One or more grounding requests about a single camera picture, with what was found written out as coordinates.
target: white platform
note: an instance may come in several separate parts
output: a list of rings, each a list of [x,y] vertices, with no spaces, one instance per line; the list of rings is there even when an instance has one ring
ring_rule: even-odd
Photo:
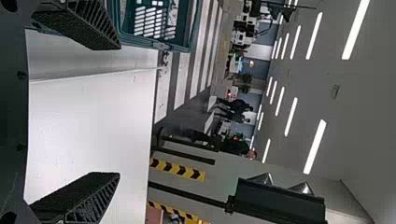
[[[119,172],[101,223],[143,224],[155,76],[148,71],[31,84],[26,202],[89,172]]]

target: ceiling light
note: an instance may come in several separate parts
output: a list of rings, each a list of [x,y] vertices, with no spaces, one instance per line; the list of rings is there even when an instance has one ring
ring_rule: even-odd
[[[290,54],[290,59],[291,60],[293,60],[293,58],[294,58],[294,53],[296,51],[297,42],[298,42],[298,39],[300,38],[300,32],[301,32],[301,25],[298,26],[297,32],[296,32],[296,36],[294,37],[294,43],[293,43],[293,47],[291,49],[291,54]]]
[[[267,94],[266,94],[267,96],[270,94],[271,85],[272,85],[272,77],[270,77],[270,82],[268,83]]]
[[[279,38],[275,59],[277,59],[277,56],[279,56],[280,46],[282,46],[282,37]]]
[[[306,59],[311,59],[312,49],[314,48],[315,41],[317,40],[318,30],[321,23],[321,18],[323,16],[323,12],[320,12],[317,17],[317,22],[315,23],[314,32],[312,33],[311,42],[309,43],[308,52],[306,53]]]
[[[279,109],[280,109],[280,105],[282,104],[283,94],[284,93],[285,93],[285,87],[282,87],[282,89],[280,89],[279,99],[277,100],[277,107],[276,107],[276,112],[275,112],[275,116],[276,117],[279,114]]]
[[[312,143],[311,150],[309,151],[308,159],[306,160],[304,174],[309,175],[311,173],[312,165],[314,164],[315,157],[317,156],[318,149],[320,146],[321,139],[326,129],[326,121],[320,120],[317,133],[315,134],[314,142]]]
[[[265,151],[264,151],[264,156],[262,157],[262,163],[265,163],[267,160],[267,155],[268,155],[268,149],[271,146],[271,139],[268,138],[267,145],[265,146]]]
[[[250,141],[250,147],[249,147],[249,149],[252,149],[252,148],[253,148],[253,142],[254,142],[254,136],[253,136],[253,137],[251,137],[251,141]]]
[[[349,37],[344,48],[343,60],[349,60],[352,50],[355,47],[356,40],[358,39],[359,31],[361,30],[361,24],[363,23],[364,17],[369,7],[370,0],[361,0],[361,4],[358,8],[355,20],[353,21],[352,29],[350,30]]]
[[[271,94],[270,105],[271,105],[272,102],[274,101],[274,96],[275,96],[275,91],[276,91],[276,85],[277,85],[277,81],[275,81],[275,83],[274,83],[273,93]]]
[[[262,105],[260,105],[259,112],[257,112],[257,120],[259,120],[261,112],[262,112]]]
[[[273,48],[273,53],[271,55],[271,59],[274,59],[274,57],[275,57],[276,44],[277,44],[277,41],[275,41],[274,48]]]
[[[298,103],[298,99],[297,99],[297,97],[294,97],[293,104],[291,105],[291,110],[289,113],[288,123],[286,123],[285,137],[287,137],[289,134],[290,125],[291,125],[291,122],[293,121],[294,112],[296,111],[297,103]]]
[[[258,127],[258,131],[262,128],[262,118],[264,117],[264,112],[262,112],[262,115],[260,116],[260,122],[259,122],[259,127]]]
[[[282,56],[280,57],[281,60],[285,58],[286,47],[288,46],[288,42],[289,42],[289,33],[286,34],[285,44],[283,45],[283,50],[282,50]]]

